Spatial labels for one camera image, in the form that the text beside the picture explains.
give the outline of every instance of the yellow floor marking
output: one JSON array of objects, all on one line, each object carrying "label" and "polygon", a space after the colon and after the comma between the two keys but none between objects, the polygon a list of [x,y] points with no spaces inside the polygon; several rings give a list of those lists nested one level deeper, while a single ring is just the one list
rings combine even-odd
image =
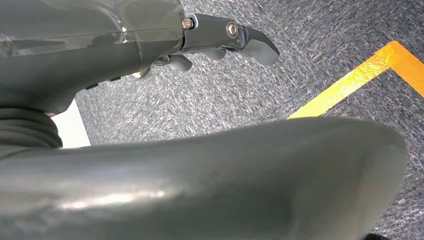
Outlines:
[{"label": "yellow floor marking", "polygon": [[324,114],[389,68],[392,68],[424,97],[424,64],[399,42],[392,41],[301,107],[288,119],[317,117]]}]

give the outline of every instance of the yellow tape line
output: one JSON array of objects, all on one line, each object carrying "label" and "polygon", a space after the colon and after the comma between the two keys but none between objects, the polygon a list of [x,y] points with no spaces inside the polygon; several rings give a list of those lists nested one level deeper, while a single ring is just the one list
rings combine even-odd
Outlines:
[{"label": "yellow tape line", "polygon": [[324,114],[389,68],[392,68],[424,97],[424,64],[399,42],[392,41],[301,107],[288,119],[317,117]]}]

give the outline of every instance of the metal bolt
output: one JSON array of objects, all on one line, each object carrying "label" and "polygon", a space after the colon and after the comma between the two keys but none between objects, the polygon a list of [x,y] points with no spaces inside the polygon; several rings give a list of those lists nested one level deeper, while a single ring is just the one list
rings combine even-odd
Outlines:
[{"label": "metal bolt", "polygon": [[185,30],[189,30],[193,27],[193,21],[190,18],[186,18],[182,20],[182,28]]},{"label": "metal bolt", "polygon": [[226,25],[226,33],[228,37],[235,39],[239,33],[239,27],[234,21],[229,21]]}]

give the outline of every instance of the gray carpet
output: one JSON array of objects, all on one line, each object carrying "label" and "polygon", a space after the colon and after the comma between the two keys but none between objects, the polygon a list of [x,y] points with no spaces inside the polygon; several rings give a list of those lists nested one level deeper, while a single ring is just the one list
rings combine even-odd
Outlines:
[{"label": "gray carpet", "polygon": [[[424,61],[422,0],[184,0],[190,12],[234,17],[265,32],[281,51],[274,66],[228,54],[188,56],[187,73],[156,67],[77,96],[94,145],[174,139],[286,119],[392,40]],[[409,143],[401,191],[374,232],[424,239],[424,98],[391,70],[328,116],[395,127]]]}]

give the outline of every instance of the bolt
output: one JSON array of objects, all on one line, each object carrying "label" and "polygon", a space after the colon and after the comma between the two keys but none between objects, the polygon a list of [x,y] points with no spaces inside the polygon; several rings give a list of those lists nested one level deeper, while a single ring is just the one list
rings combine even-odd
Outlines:
[{"label": "bolt", "polygon": [[189,30],[193,27],[193,21],[190,18],[186,18],[182,20],[182,28],[185,30]]},{"label": "bolt", "polygon": [[239,27],[237,24],[233,21],[229,21],[226,25],[226,33],[228,34],[228,37],[235,39],[237,37],[237,34],[239,32]]}]

